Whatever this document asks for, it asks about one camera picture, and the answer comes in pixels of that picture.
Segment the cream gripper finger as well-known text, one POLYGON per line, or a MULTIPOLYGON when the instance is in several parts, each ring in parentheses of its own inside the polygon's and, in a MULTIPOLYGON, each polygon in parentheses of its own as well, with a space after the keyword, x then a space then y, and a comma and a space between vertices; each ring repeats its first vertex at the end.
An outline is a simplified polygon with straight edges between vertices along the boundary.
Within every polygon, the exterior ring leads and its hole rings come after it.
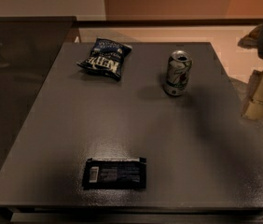
POLYGON ((246 101, 243 104, 242 116, 250 120, 258 120, 263 118, 263 104, 246 101))

